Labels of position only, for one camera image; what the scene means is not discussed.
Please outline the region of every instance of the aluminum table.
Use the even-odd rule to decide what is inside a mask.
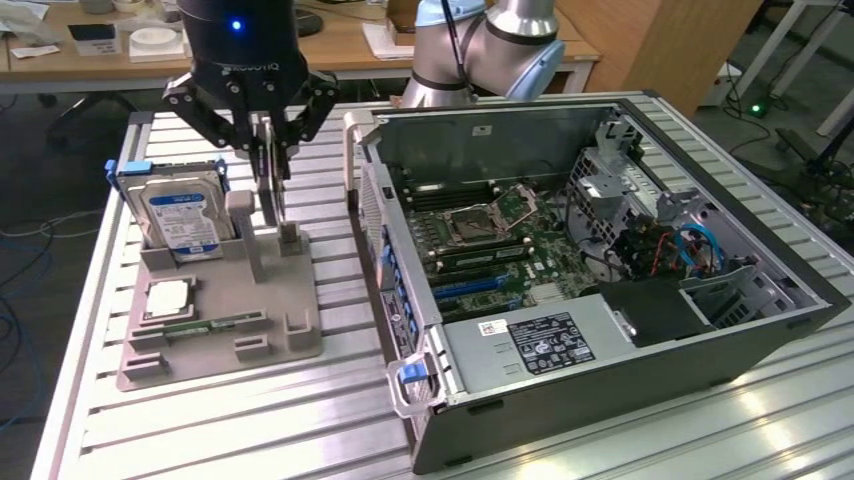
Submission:
[[[621,95],[854,297],[852,257],[664,100]],[[403,424],[391,409],[343,202],[342,117],[349,110],[386,106],[337,108],[318,138],[302,147],[287,182],[287,215],[302,222],[313,242],[325,335],[317,358],[134,392],[118,390],[142,236],[111,194],[34,478],[417,478],[409,470]],[[657,176],[672,187],[688,182],[658,160],[657,148],[648,143],[645,149]],[[217,150],[173,114],[159,113],[154,121],[129,128],[122,161],[207,160],[217,155],[230,163],[233,188],[251,188],[249,164],[230,150]],[[730,384],[422,478],[848,476],[854,473],[852,372],[849,309]]]

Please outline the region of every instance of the blue pcie slot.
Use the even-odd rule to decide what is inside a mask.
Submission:
[[[475,280],[450,287],[441,287],[433,290],[433,296],[437,300],[445,298],[459,297],[461,295],[469,295],[470,293],[489,292],[497,290],[507,282],[507,275],[501,275],[494,278],[483,280]]]

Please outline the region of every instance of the hard drive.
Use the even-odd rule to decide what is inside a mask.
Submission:
[[[179,263],[223,256],[235,238],[226,212],[225,165],[129,162],[118,183],[143,231],[146,248],[169,248]]]

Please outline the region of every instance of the case handle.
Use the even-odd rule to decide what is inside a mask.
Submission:
[[[427,400],[421,400],[415,403],[410,403],[403,397],[403,389],[401,379],[398,377],[401,370],[426,359],[427,355],[423,352],[415,353],[405,359],[393,360],[386,367],[386,378],[389,379],[389,387],[391,391],[391,404],[401,418],[411,418],[417,415],[423,415],[430,407],[435,407],[445,401],[442,389],[439,389],[439,393],[435,397]]]

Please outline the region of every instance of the barcode sticker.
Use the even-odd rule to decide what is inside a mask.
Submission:
[[[493,320],[491,322],[482,322],[478,324],[481,329],[481,335],[489,337],[490,335],[498,335],[499,333],[507,333],[507,320]]]

